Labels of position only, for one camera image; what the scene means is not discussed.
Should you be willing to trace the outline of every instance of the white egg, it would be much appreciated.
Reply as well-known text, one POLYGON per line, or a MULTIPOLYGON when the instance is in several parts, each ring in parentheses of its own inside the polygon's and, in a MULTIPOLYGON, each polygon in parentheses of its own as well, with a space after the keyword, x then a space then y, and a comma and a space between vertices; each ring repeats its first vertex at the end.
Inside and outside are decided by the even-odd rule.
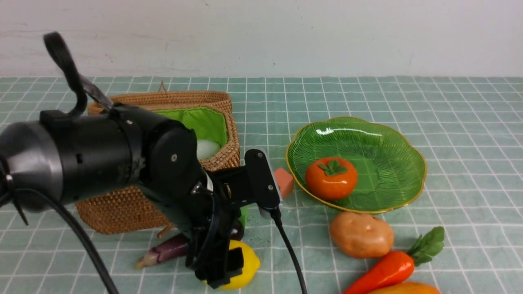
POLYGON ((220 150, 220 146, 210 140, 198 140, 197 144, 196 157, 198 160, 211 158, 220 150))

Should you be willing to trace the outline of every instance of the green object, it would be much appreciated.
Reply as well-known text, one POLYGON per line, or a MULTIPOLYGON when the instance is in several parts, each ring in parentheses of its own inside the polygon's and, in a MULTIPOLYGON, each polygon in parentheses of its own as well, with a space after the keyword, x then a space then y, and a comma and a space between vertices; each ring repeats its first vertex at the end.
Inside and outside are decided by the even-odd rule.
POLYGON ((239 218, 240 223, 242 223, 243 227, 245 228, 245 224, 247 223, 247 217, 249 215, 249 207, 244 206, 240 209, 242 211, 242 216, 239 218))
POLYGON ((338 160, 329 160, 327 165, 320 163, 318 166, 325 171, 325 175, 328 177, 347 172, 347 168, 342 166, 338 160))
POLYGON ((194 129, 198 140, 216 142, 220 148, 227 144, 229 137, 223 114, 207 107, 156 110, 158 114, 183 123, 194 129))
POLYGON ((306 125, 288 146, 286 160, 294 180, 310 196, 339 210, 362 213, 383 213, 409 204, 423 191, 427 174, 425 160, 403 135, 354 117, 306 125), (327 202, 307 190, 305 172, 314 161, 331 156, 351 162, 358 181, 348 197, 327 202))
POLYGON ((420 235, 407 254, 412 257, 415 266, 431 262, 432 258, 443 250, 444 239, 445 229, 435 227, 425 236, 420 235))

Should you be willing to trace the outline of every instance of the robotic arm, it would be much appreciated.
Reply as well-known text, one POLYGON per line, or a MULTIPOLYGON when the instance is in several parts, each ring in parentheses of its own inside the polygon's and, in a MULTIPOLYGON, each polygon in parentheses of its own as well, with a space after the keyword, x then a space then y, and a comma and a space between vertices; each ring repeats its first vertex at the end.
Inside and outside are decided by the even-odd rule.
POLYGON ((38 213, 55 209, 86 247, 110 294, 117 289, 96 249, 64 205, 131 185, 189 238, 185 265, 216 289, 241 274, 241 248, 229 250, 240 208, 256 203, 273 218, 303 277, 281 224, 281 195, 262 150, 245 152, 245 165, 206 171, 194 130, 140 107, 113 104, 81 76, 62 37, 44 36, 46 48, 77 96, 69 113, 45 110, 38 121, 10 124, 0 134, 0 206, 38 213), (104 111, 82 116, 87 95, 104 111))

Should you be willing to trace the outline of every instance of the purple eggplant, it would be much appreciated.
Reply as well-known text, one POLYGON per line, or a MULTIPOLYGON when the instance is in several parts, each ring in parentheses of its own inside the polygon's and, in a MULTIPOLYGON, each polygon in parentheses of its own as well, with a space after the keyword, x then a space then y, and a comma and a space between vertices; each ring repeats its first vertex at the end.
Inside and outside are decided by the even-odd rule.
MULTIPOLYGON (((242 223, 238 220, 234 221, 233 229, 231 231, 231 239, 241 241, 245 229, 242 223)), ((178 234, 171 237, 160 245, 155 246, 147 251, 147 253, 136 262, 136 269, 143 269, 149 266, 155 266, 162 262, 187 255, 189 248, 189 239, 183 234, 178 234)))

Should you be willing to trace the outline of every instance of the wicker basket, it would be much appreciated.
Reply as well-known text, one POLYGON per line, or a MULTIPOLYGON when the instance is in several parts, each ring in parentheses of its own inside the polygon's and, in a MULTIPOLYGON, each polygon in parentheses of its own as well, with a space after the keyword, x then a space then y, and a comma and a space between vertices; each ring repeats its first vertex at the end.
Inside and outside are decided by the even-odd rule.
MULTIPOLYGON (((210 171, 239 166, 240 144, 232 116, 232 102, 227 93, 214 91, 136 93, 114 96, 111 100, 149 110, 207 107, 221 113, 227 126, 228 142, 215 156, 200 163, 210 171)), ((99 114, 101 111, 102 107, 99 104, 89 105, 89 115, 99 114)), ((134 186, 77 202, 76 208, 80 218, 101 234, 118 234, 163 226, 170 229, 173 225, 134 186)))

